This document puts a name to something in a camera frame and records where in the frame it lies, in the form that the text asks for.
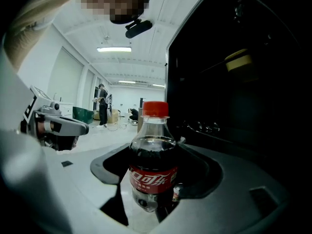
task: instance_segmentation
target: red label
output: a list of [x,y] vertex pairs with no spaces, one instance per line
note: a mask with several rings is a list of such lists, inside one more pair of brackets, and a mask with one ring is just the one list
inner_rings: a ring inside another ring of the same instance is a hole
[[163,193],[174,185],[177,167],[164,172],[143,171],[129,165],[130,182],[139,191],[149,194]]

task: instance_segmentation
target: person wearing black clothes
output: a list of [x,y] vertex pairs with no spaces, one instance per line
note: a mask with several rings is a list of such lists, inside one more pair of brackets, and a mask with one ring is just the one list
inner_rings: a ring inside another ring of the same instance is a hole
[[103,128],[107,127],[107,104],[105,102],[105,99],[108,95],[108,92],[102,83],[98,86],[98,88],[101,90],[101,92],[96,102],[99,102],[99,118],[101,122],[99,123],[99,126],[97,126],[97,128]]
[[138,120],[138,110],[134,108],[129,108],[128,112],[132,114],[131,116],[129,116],[131,120]]

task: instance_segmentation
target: person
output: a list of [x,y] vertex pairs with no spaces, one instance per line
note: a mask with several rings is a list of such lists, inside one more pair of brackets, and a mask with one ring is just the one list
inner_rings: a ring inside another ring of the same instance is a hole
[[100,84],[98,88],[101,90],[99,94],[99,98],[96,100],[96,102],[99,102],[99,118],[100,118],[100,123],[97,128],[103,128],[107,127],[107,103],[105,101],[108,92],[106,88],[104,87],[104,84]]
[[[69,1],[29,0],[17,14],[4,38],[4,50],[16,72],[60,8]],[[128,16],[141,14],[147,3],[145,0],[81,0],[81,6],[91,9],[93,14],[109,15],[110,20],[122,22]]]
[[136,120],[136,121],[138,120],[138,110],[137,109],[129,108],[128,112],[132,114],[131,116],[129,116],[129,118],[131,120]]

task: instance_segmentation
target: red bottle cap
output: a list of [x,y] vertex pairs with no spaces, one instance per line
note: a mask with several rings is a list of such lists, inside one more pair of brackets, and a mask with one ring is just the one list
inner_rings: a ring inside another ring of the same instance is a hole
[[143,103],[143,117],[162,118],[168,116],[168,103],[163,101],[146,101]]

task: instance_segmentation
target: black pants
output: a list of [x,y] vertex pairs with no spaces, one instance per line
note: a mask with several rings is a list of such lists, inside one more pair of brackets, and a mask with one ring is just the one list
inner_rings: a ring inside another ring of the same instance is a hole
[[129,118],[131,120],[136,120],[137,121],[138,116],[137,115],[131,115],[131,116],[129,116]]
[[99,123],[100,126],[107,123],[107,104],[100,105],[100,107],[99,107],[99,118],[101,119],[101,122]]

